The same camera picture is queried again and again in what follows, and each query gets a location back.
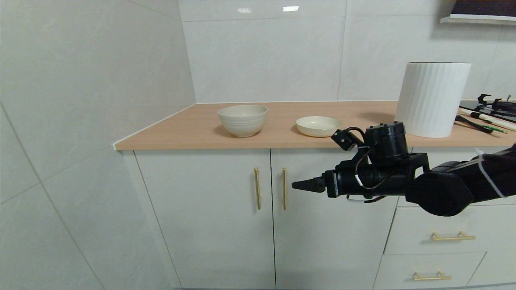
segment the drawer handle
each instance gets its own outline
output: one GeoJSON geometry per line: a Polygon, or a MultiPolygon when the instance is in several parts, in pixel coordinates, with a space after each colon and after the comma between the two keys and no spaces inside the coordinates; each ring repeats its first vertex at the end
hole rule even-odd
{"type": "Polygon", "coordinates": [[[414,273],[414,281],[428,281],[428,280],[451,280],[451,276],[445,276],[441,271],[437,272],[435,277],[421,277],[418,272],[414,273]]]}
{"type": "Polygon", "coordinates": [[[287,169],[283,168],[283,210],[287,210],[287,169]]]}
{"type": "Polygon", "coordinates": [[[460,231],[459,234],[455,237],[442,237],[438,235],[436,232],[432,233],[432,240],[466,240],[466,239],[476,239],[475,236],[468,236],[463,231],[460,231]]]}
{"type": "Polygon", "coordinates": [[[256,203],[258,204],[258,210],[262,209],[262,196],[260,196],[260,178],[258,167],[254,168],[254,185],[256,187],[256,203]]]}

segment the white bowl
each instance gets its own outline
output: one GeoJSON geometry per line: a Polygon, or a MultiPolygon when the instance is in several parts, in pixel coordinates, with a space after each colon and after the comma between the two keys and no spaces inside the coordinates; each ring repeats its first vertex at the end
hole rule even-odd
{"type": "Polygon", "coordinates": [[[342,126],[338,119],[323,116],[309,116],[296,120],[297,130],[312,137],[329,137],[342,126]]]}
{"type": "Polygon", "coordinates": [[[269,109],[258,105],[238,105],[220,109],[220,122],[237,137],[250,137],[260,132],[269,109]]]}

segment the drawer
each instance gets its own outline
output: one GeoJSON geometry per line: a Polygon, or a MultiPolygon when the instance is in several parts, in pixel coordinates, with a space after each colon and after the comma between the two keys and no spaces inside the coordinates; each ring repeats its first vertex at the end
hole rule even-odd
{"type": "Polygon", "coordinates": [[[419,207],[399,207],[384,254],[516,252],[515,220],[515,205],[470,206],[453,217],[435,216],[419,207]],[[459,232],[475,239],[443,239],[458,237],[459,232]]]}
{"type": "Polygon", "coordinates": [[[484,254],[383,256],[374,289],[466,286],[484,254]]]}
{"type": "Polygon", "coordinates": [[[468,286],[514,282],[516,282],[516,252],[487,252],[468,286]]]}
{"type": "MultiPolygon", "coordinates": [[[[482,151],[486,153],[495,153],[507,147],[481,147],[482,151]]],[[[428,153],[428,161],[430,163],[430,168],[433,168],[439,164],[442,164],[447,161],[466,161],[471,160],[471,158],[475,157],[477,154],[475,152],[475,147],[414,147],[412,152],[427,152],[428,153]]],[[[416,176],[423,173],[423,170],[420,168],[416,172],[416,176]]],[[[497,205],[497,204],[515,204],[516,196],[508,197],[508,198],[499,198],[488,200],[479,203],[473,203],[471,206],[475,205],[497,205]]],[[[398,201],[398,206],[418,206],[415,203],[410,203],[405,201],[405,197],[400,197],[398,201]]]]}

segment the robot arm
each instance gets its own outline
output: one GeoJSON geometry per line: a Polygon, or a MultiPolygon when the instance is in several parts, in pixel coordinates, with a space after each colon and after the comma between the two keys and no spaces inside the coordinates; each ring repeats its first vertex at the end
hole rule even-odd
{"type": "Polygon", "coordinates": [[[371,126],[365,132],[356,127],[337,130],[332,139],[346,151],[357,146],[357,154],[321,177],[293,182],[293,188],[327,191],[330,198],[362,195],[369,199],[365,203],[405,196],[439,216],[456,215],[471,203],[516,195],[516,143],[510,149],[430,170],[426,153],[408,153],[400,122],[371,126]],[[351,131],[360,132],[363,141],[351,131]],[[423,174],[414,178],[420,167],[423,174]]]}

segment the kitchen cabinet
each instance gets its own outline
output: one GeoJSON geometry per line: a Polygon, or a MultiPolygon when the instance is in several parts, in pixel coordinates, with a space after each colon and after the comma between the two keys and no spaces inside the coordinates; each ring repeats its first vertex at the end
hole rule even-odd
{"type": "MultiPolygon", "coordinates": [[[[480,147],[485,153],[495,153],[507,147],[480,147]]],[[[428,154],[428,162],[430,163],[430,168],[438,166],[447,161],[467,161],[471,160],[473,157],[477,155],[475,152],[475,147],[414,147],[412,152],[426,152],[428,154]]],[[[422,169],[417,171],[416,175],[423,173],[422,169]]],[[[516,196],[508,197],[508,198],[499,198],[494,200],[488,200],[478,203],[473,203],[471,206],[475,205],[499,205],[499,204],[516,204],[516,196]]],[[[404,197],[399,198],[398,206],[418,206],[415,203],[410,203],[405,201],[404,197]]]]}
{"type": "Polygon", "coordinates": [[[484,254],[383,256],[374,289],[466,286],[484,254]]]}
{"type": "Polygon", "coordinates": [[[135,153],[183,288],[275,287],[268,149],[135,153]]]}
{"type": "Polygon", "coordinates": [[[516,251],[487,252],[468,286],[516,283],[516,251]]]}
{"type": "Polygon", "coordinates": [[[385,254],[516,252],[515,219],[515,205],[470,206],[452,217],[400,207],[385,254]]]}
{"type": "Polygon", "coordinates": [[[293,181],[320,176],[354,154],[271,150],[277,288],[373,288],[397,198],[359,204],[291,188],[293,181]]]}

